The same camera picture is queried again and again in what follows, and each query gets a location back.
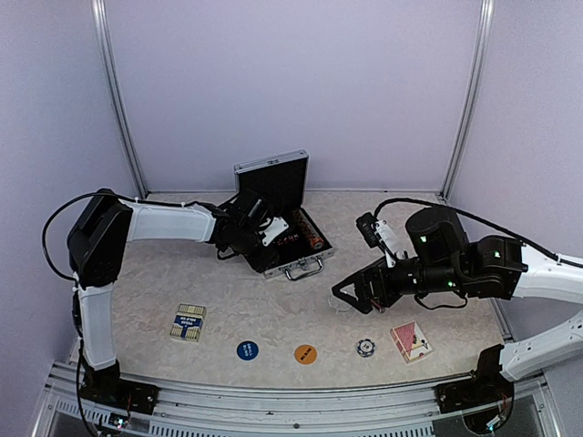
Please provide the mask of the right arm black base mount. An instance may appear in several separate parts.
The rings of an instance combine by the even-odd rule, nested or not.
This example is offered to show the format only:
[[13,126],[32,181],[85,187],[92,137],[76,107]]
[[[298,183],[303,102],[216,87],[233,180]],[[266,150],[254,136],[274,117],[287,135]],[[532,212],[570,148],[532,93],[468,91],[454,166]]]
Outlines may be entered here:
[[472,377],[438,384],[435,397],[442,414],[458,412],[501,400],[497,387],[488,380]]

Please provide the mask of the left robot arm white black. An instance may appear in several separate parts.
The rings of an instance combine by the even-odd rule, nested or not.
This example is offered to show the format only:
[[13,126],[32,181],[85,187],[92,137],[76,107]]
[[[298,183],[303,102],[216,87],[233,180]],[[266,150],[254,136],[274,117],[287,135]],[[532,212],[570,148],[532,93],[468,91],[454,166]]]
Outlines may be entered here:
[[154,256],[167,258],[174,249],[189,255],[215,251],[221,261],[241,257],[262,273],[278,260],[275,241],[290,227],[267,198],[249,189],[214,204],[130,198],[102,188],[52,213],[41,231],[43,249],[53,222],[80,202],[86,205],[66,236],[69,270],[57,268],[49,252],[44,256],[55,274],[73,286],[82,386],[110,405],[121,403],[130,386],[121,377],[113,320],[114,293],[130,272],[127,261],[152,266]]

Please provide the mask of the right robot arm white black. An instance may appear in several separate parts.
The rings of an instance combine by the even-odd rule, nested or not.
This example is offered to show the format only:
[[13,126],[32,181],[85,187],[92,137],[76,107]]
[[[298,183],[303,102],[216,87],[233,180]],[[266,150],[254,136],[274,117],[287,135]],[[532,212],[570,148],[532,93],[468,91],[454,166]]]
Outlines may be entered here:
[[[379,215],[381,206],[356,220],[372,249],[383,255],[332,287],[332,294],[362,314],[384,310],[405,295],[420,302],[433,293],[453,292],[462,300],[541,298],[582,301],[582,261],[550,251],[536,242],[473,214],[495,230],[477,242],[468,239],[460,218],[465,212],[420,201],[405,222],[414,247],[399,249],[393,230]],[[464,380],[436,386],[441,410],[510,398],[515,381],[582,352],[582,315],[519,342],[481,351],[477,368]]]

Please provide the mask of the aluminium poker chip case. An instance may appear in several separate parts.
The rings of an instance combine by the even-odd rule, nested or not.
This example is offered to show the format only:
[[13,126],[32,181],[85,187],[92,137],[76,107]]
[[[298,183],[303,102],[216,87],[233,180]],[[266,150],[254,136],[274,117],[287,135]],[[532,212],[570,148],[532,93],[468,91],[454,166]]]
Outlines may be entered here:
[[[283,275],[289,281],[299,281],[318,275],[324,270],[324,261],[334,253],[332,244],[303,205],[308,163],[307,151],[300,149],[234,166],[236,186],[248,188],[268,200],[273,207],[272,215],[281,217],[288,223],[288,230],[278,238],[293,233],[300,236],[298,242],[289,246],[276,246],[275,241],[278,238],[270,244],[278,251],[280,262],[276,267],[262,273],[267,279]],[[323,237],[322,249],[311,249],[292,216],[295,209],[300,209]]]

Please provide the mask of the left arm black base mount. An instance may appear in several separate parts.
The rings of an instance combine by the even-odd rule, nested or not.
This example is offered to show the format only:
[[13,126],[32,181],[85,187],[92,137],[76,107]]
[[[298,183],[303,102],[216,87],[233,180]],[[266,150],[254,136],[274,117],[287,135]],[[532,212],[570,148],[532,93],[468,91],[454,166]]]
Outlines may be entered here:
[[123,379],[117,364],[99,371],[88,368],[80,389],[82,399],[147,415],[153,414],[158,396],[156,385]]

